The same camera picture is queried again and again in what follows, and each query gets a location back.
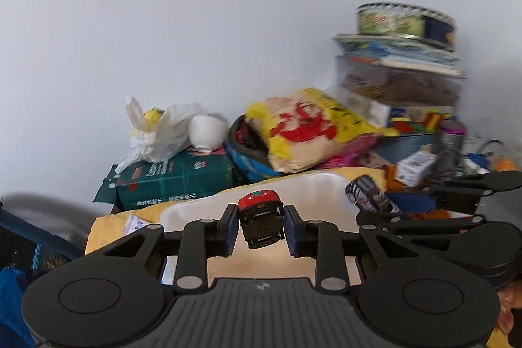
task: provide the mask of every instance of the toy car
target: toy car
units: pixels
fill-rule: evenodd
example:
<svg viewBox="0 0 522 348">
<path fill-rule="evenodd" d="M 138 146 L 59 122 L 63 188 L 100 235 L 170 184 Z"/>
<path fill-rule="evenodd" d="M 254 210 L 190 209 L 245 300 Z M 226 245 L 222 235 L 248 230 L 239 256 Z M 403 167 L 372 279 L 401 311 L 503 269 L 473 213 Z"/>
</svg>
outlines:
<svg viewBox="0 0 522 348">
<path fill-rule="evenodd" d="M 346 196 L 360 210 L 399 213 L 400 209 L 381 192 L 375 181 L 367 174 L 357 177 L 346 185 Z"/>
<path fill-rule="evenodd" d="M 273 190 L 249 193 L 238 202 L 239 221 L 249 248 L 284 239 L 283 203 Z"/>
</svg>

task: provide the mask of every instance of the pink bag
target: pink bag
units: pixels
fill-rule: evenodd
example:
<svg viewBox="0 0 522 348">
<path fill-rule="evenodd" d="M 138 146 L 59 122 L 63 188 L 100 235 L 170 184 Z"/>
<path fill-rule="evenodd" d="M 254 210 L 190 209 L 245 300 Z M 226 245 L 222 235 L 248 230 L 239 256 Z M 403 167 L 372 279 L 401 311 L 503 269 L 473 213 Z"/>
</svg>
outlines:
<svg viewBox="0 0 522 348">
<path fill-rule="evenodd" d="M 343 152 L 330 157 L 315 168 L 360 167 L 360 164 L 355 159 L 375 145 L 379 136 L 376 133 L 361 134 L 349 142 Z"/>
</svg>

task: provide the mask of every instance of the small white box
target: small white box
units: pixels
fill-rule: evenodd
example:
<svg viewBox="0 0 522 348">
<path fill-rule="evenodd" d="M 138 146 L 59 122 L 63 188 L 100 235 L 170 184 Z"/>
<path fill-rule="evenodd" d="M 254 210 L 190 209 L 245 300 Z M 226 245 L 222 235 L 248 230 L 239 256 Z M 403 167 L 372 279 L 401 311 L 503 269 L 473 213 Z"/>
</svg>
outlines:
<svg viewBox="0 0 522 348">
<path fill-rule="evenodd" d="M 430 172 L 437 156 L 431 152 L 417 151 L 397 163 L 395 180 L 406 186 L 417 186 Z"/>
</svg>

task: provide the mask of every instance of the cardboard box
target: cardboard box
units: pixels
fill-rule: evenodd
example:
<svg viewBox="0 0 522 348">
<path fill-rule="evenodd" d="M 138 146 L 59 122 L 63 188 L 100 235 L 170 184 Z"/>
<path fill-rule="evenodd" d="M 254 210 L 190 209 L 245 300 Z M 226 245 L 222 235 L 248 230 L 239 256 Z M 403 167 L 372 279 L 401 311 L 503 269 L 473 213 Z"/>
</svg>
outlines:
<svg viewBox="0 0 522 348">
<path fill-rule="evenodd" d="M 436 160 L 437 156 L 431 152 L 417 151 L 397 163 L 395 180 L 415 187 L 427 176 Z"/>
<path fill-rule="evenodd" d="M 94 202 L 113 204 L 121 211 L 208 197 L 237 185 L 233 164 L 223 147 L 210 154 L 189 148 L 162 163 L 132 164 L 121 174 L 115 169 L 113 165 Z"/>
</svg>

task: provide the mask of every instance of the white plastic bag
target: white plastic bag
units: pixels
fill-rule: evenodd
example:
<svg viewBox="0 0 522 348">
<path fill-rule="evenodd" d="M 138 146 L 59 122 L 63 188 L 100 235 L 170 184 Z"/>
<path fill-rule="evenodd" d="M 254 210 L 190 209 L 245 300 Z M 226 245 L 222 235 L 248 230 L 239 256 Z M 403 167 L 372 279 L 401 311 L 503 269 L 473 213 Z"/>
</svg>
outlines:
<svg viewBox="0 0 522 348">
<path fill-rule="evenodd" d="M 171 105 L 151 127 L 134 98 L 127 96 L 125 110 L 134 128 L 130 132 L 130 152 L 116 168 L 117 173 L 140 160 L 159 163 L 172 158 L 189 145 L 192 117 L 206 113 L 198 102 Z"/>
</svg>

